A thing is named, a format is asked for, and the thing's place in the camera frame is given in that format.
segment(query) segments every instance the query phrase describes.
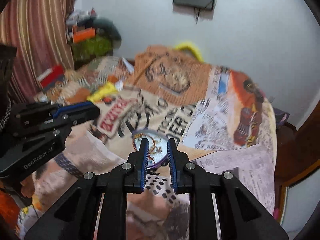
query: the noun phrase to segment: curtain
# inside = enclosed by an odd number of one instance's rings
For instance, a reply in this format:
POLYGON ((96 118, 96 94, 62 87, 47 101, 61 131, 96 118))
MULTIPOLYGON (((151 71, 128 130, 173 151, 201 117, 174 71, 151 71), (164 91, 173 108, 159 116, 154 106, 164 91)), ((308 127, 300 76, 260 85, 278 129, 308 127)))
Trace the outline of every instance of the curtain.
POLYGON ((65 18, 75 0, 10 0, 0 14, 0 43, 17 47, 9 96, 26 102, 40 91, 36 77, 61 64, 74 69, 65 18))

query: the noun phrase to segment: yellow object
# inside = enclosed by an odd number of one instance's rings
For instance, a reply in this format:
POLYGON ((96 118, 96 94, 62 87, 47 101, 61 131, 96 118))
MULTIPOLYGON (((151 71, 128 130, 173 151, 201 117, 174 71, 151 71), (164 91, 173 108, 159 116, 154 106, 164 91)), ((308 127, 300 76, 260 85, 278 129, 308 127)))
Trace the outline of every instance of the yellow object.
POLYGON ((87 100, 91 101, 92 103, 99 102, 101 99, 103 99, 105 96, 110 94, 118 93, 118 90, 112 84, 111 82, 107 82, 103 87, 101 87, 97 92, 95 92, 93 95, 88 96, 87 100))
POLYGON ((192 55, 199 60, 200 62, 203 62, 203 58, 201 55, 200 50, 198 49, 198 47, 196 47, 194 44, 192 44, 191 42, 182 42, 180 44, 178 44, 177 46, 174 47, 174 49, 177 50, 188 50, 192 53, 192 55))

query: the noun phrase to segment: bedspread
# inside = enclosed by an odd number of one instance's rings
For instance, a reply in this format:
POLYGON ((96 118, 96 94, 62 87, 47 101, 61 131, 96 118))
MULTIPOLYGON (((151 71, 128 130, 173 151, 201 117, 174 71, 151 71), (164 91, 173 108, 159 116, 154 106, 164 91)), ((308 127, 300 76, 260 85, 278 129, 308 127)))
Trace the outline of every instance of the bedspread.
MULTIPOLYGON (((189 198, 188 194, 173 192, 166 159, 168 138, 174 138, 178 150, 186 152, 190 160, 207 155, 214 162, 215 152, 220 151, 221 160, 227 150, 242 182, 244 164, 237 163, 237 153, 243 156, 248 150, 255 156, 252 159, 260 160, 259 166, 265 167, 254 172, 273 183, 275 117, 263 92, 246 74, 200 63, 163 46, 150 46, 138 54, 132 74, 115 57, 98 59, 84 69, 73 73, 73 79, 59 89, 53 89, 51 95, 57 91, 59 94, 51 100, 82 101, 84 97, 75 96, 80 88, 92 93, 109 75, 123 80, 124 86, 119 93, 95 102, 101 109, 100 117, 73 127, 66 149, 33 174, 33 204, 38 215, 85 172, 101 174, 124 163, 139 148, 142 138, 149 140, 149 169, 145 191, 128 195, 128 237, 188 238, 189 198), (258 147, 252 153, 249 149, 254 145, 258 147)), ((248 188, 254 194, 256 189, 248 188)), ((265 207, 272 213, 273 184, 264 191, 261 194, 266 199, 261 202, 269 203, 265 207)), ((21 210, 17 226, 21 239, 36 219, 33 208, 21 210)))

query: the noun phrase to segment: wooden frame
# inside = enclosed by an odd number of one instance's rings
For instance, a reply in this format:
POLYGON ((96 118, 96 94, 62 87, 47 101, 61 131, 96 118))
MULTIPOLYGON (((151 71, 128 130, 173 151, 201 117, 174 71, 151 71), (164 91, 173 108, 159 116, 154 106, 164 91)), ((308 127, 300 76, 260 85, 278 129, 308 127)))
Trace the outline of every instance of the wooden frame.
POLYGON ((279 210, 279 217, 278 217, 278 222, 280 224, 284 217, 284 207, 286 205, 288 188, 306 179, 312 173, 316 172, 319 168, 320 168, 320 159, 317 160, 314 164, 312 164, 309 168, 305 169, 303 172, 298 174, 297 176, 293 177, 292 179, 280 185, 280 210, 279 210))

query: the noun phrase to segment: metal bolt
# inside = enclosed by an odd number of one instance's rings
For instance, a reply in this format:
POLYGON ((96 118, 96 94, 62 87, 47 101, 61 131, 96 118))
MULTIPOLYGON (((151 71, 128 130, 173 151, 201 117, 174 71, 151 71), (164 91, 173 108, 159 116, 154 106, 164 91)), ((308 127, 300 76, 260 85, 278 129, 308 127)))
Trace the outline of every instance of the metal bolt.
POLYGON ((188 170, 193 170, 196 167, 196 165, 194 163, 187 163, 186 164, 186 168, 188 170))
POLYGON ((83 177, 85 179, 92 179, 93 178, 93 173, 92 172, 86 172, 83 177))
POLYGON ((59 129, 53 131, 53 135, 54 135, 54 136, 59 135, 59 133, 60 133, 60 130, 59 130, 59 129))
POLYGON ((128 169, 130 169, 131 168, 131 164, 130 163, 124 163, 124 164, 122 164, 122 169, 124 169, 124 170, 128 170, 128 169))
POLYGON ((225 177, 226 179, 232 179, 233 178, 233 175, 231 172, 225 172, 223 173, 223 177, 225 177))

